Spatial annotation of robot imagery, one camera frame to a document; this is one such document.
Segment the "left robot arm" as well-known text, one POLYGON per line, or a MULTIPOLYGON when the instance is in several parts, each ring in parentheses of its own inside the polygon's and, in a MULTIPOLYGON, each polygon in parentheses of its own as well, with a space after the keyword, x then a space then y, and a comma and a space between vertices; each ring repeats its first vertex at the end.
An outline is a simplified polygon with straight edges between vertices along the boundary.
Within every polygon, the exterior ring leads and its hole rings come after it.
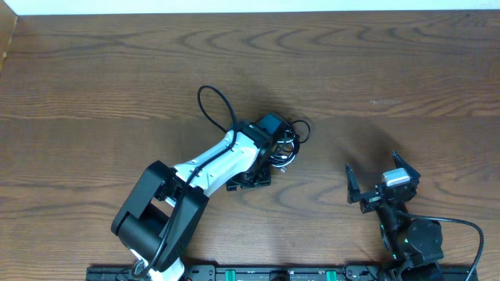
POLYGON ((138 258, 132 280, 178 280, 180 260, 210 196, 228 190, 270 185, 270 156, 288 123, 269 113, 240 122, 208 151, 169 167, 153 162, 112 221, 111 231, 138 258))

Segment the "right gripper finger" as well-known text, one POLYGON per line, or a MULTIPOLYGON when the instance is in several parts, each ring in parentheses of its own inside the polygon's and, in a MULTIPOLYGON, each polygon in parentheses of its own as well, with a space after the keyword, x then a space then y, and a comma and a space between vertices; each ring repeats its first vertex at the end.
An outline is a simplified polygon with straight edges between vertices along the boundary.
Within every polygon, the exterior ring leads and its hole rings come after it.
POLYGON ((352 167, 348 163, 345 165, 345 175, 347 177, 347 202, 356 203, 360 201, 361 192, 352 167))
POLYGON ((408 164, 397 151, 392 152, 392 158, 395 166, 397 168, 403 168, 408 173, 411 180, 418 180, 420 178, 420 174, 408 164))

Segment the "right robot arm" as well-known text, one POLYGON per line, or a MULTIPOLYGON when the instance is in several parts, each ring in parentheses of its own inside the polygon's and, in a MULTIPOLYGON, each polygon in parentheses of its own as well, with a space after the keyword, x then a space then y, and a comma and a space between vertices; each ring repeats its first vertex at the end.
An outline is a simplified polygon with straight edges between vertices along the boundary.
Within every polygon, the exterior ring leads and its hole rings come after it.
POLYGON ((363 193, 350 165, 345 166, 347 202, 359 203, 361 213, 376 212, 383 245, 393 261, 381 266, 379 280, 443 280, 438 261, 444 257, 441 224, 433 219, 414 219, 405 203, 416 196, 420 174, 397 151, 395 168, 382 174, 382 182, 363 193))

